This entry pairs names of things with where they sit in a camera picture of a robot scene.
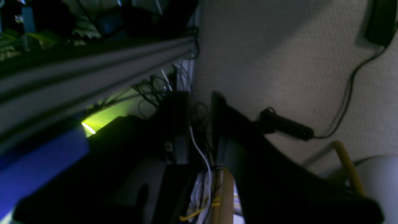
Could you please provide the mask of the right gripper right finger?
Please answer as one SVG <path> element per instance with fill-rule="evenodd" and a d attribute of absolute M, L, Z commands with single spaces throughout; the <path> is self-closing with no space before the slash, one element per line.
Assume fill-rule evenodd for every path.
<path fill-rule="evenodd" d="M 381 224 L 379 204 L 365 196 L 346 153 L 351 189 L 307 171 L 273 146 L 222 94 L 211 96 L 216 163 L 233 175 L 246 224 Z"/>

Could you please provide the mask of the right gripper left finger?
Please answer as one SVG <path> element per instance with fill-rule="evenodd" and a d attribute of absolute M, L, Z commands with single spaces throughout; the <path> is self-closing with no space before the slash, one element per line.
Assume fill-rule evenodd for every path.
<path fill-rule="evenodd" d="M 88 153 L 18 201 L 13 224 L 177 224 L 191 188 L 190 97 L 169 93 L 149 119 L 117 117 Z"/>

